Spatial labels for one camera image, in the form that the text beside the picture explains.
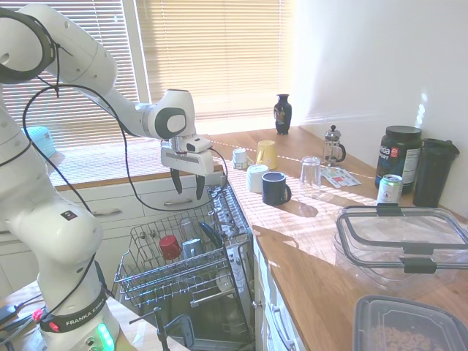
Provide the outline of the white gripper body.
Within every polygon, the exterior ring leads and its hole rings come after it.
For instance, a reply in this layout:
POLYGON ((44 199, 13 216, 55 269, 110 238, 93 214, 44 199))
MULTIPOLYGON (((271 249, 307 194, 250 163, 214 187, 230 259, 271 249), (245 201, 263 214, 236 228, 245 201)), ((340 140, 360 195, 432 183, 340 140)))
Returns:
POLYGON ((161 144, 161 163, 170 169, 208 176, 214 172, 214 160, 210 150, 201 153, 177 153, 168 142, 161 144))

